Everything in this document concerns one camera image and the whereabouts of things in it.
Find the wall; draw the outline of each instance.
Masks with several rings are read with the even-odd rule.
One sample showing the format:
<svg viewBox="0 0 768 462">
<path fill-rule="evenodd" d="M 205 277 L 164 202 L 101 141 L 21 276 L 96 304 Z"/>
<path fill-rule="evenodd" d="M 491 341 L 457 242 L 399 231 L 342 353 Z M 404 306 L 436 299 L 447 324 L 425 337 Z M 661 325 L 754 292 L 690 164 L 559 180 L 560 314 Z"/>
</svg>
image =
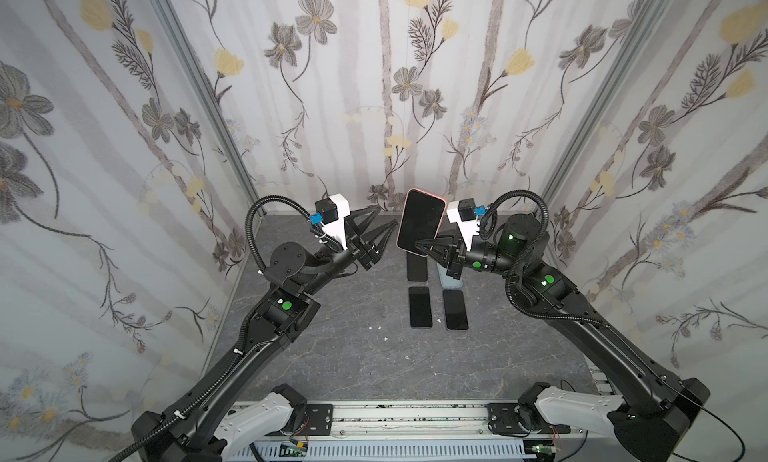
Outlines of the wall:
<svg viewBox="0 0 768 462">
<path fill-rule="evenodd" d="M 0 447 L 104 460 L 197 379 L 247 202 L 148 0 L 0 26 Z"/>
<path fill-rule="evenodd" d="M 565 272 L 764 460 L 768 0 L 672 0 L 552 201 Z M 678 452 L 732 460 L 702 414 Z"/>
<path fill-rule="evenodd" d="M 172 0 L 260 193 L 394 210 L 543 189 L 642 1 Z"/>
</svg>

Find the table surface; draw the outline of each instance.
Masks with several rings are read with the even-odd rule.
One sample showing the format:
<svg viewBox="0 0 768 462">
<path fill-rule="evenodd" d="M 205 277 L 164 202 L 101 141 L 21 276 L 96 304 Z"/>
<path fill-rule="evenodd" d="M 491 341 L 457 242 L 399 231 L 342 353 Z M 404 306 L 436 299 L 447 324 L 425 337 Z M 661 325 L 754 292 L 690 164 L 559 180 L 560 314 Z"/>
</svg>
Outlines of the table surface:
<svg viewBox="0 0 768 462">
<path fill-rule="evenodd" d="M 380 214 L 372 227 L 392 218 Z M 370 271 L 361 267 L 314 295 L 321 308 L 310 327 L 256 376 L 240 400 L 260 400 L 283 383 L 309 400 L 517 398 L 536 381 L 561 379 L 577 391 L 596 393 L 581 352 L 545 323 L 515 311 L 499 275 L 464 270 L 469 330 L 448 331 L 435 262 L 428 261 L 426 283 L 409 282 L 406 253 L 395 245 L 395 236 Z M 279 243 L 291 240 L 312 252 L 320 247 L 301 216 L 269 215 L 256 235 L 266 260 Z M 213 361 L 228 352 L 243 317 L 269 287 L 257 269 L 249 257 Z M 430 329 L 410 326 L 411 285 L 429 287 Z"/>
</svg>

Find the metal corner post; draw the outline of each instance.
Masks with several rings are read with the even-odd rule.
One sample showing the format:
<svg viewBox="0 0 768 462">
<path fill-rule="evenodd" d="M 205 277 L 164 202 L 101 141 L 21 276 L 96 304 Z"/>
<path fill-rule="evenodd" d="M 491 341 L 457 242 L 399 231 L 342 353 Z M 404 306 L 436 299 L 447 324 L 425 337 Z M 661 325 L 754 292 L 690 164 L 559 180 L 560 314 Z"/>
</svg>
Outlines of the metal corner post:
<svg viewBox="0 0 768 462">
<path fill-rule="evenodd" d="M 164 26 L 165 32 L 171 41 L 171 45 L 174 46 L 174 51 L 181 61 L 184 72 L 186 72 L 192 88 L 197 93 L 200 102 L 203 104 L 208 119 L 213 124 L 216 136 L 219 138 L 222 149 L 226 154 L 226 159 L 230 161 L 230 166 L 234 170 L 237 179 L 240 181 L 240 186 L 245 190 L 248 200 L 251 203 L 255 202 L 259 199 L 259 195 L 256 193 L 256 189 L 250 181 L 250 175 L 237 152 L 237 147 L 232 139 L 232 135 L 230 134 L 230 131 L 227 131 L 226 129 L 226 122 L 219 109 L 219 104 L 216 103 L 216 98 L 210 88 L 210 83 L 193 53 L 192 46 L 187 39 L 187 35 L 184 34 L 181 22 L 179 21 L 173 5 L 170 0 L 149 1 L 155 14 L 159 17 L 160 23 Z"/>
<path fill-rule="evenodd" d="M 650 38 L 651 33 L 656 28 L 658 21 L 664 14 L 664 10 L 671 0 L 647 0 L 643 4 L 638 20 L 632 26 L 627 41 L 621 45 L 618 56 L 611 64 L 608 73 L 603 79 L 598 92 L 589 108 L 581 119 L 581 122 L 574 131 L 571 141 L 568 143 L 561 159 L 558 161 L 552 177 L 544 186 L 542 196 L 544 200 L 551 201 L 555 194 L 561 189 L 565 178 L 568 176 L 571 168 L 578 159 L 581 150 L 589 140 L 592 131 L 600 122 L 604 112 L 608 108 L 610 101 L 618 92 L 624 79 L 634 63 L 635 58 L 640 53 L 645 42 Z"/>
</svg>

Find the black smartphone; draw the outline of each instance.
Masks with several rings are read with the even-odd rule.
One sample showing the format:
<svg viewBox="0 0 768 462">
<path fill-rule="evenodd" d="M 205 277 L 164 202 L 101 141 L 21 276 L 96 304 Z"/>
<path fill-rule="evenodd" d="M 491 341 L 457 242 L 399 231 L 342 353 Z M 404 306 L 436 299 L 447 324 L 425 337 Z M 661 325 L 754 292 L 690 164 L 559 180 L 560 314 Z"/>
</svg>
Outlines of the black smartphone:
<svg viewBox="0 0 768 462">
<path fill-rule="evenodd" d="M 408 280 L 413 283 L 424 283 L 427 280 L 427 257 L 406 253 L 406 271 Z"/>
<path fill-rule="evenodd" d="M 434 239 L 446 211 L 446 200 L 421 189 L 410 189 L 402 209 L 397 246 L 419 256 L 426 256 L 416 248 L 416 241 Z"/>
<path fill-rule="evenodd" d="M 432 306 L 429 304 L 429 287 L 408 287 L 408 305 L 411 309 L 411 327 L 432 327 Z"/>
<path fill-rule="evenodd" d="M 449 331 L 469 330 L 467 308 L 464 305 L 464 293 L 460 290 L 442 291 L 442 303 L 446 308 L 446 327 Z"/>
</svg>

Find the yellow flower center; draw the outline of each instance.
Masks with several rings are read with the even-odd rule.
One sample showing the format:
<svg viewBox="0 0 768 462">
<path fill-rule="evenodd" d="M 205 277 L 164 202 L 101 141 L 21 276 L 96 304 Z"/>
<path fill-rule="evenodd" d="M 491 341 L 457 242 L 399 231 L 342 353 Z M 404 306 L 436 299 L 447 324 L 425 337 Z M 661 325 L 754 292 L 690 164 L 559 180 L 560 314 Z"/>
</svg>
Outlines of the yellow flower center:
<svg viewBox="0 0 768 462">
<path fill-rule="evenodd" d="M 17 98 L 8 98 L 5 99 L 5 103 L 9 106 L 11 106 L 14 109 L 21 109 L 24 107 L 24 104 L 22 104 L 21 101 L 19 101 Z"/>
<path fill-rule="evenodd" d="M 43 422 L 50 422 L 56 417 L 56 409 L 48 409 L 43 412 Z"/>
</svg>

